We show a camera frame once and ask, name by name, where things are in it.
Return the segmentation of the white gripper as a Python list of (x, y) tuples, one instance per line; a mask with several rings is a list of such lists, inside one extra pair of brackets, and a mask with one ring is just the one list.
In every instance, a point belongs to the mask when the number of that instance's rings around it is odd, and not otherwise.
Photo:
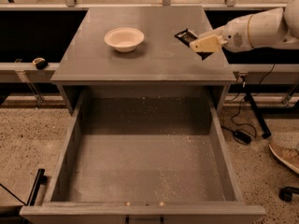
[(249, 22), (251, 15), (228, 21), (222, 28), (201, 33), (190, 43), (194, 52), (218, 52), (222, 47), (237, 53), (252, 50), (249, 42)]

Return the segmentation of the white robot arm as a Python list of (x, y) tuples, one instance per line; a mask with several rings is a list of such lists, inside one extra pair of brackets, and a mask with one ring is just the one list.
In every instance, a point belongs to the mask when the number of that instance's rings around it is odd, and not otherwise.
[(299, 0), (290, 0), (285, 8), (273, 8), (228, 21), (202, 33), (190, 43), (195, 52), (213, 53), (225, 48), (231, 52), (253, 49), (299, 48)]

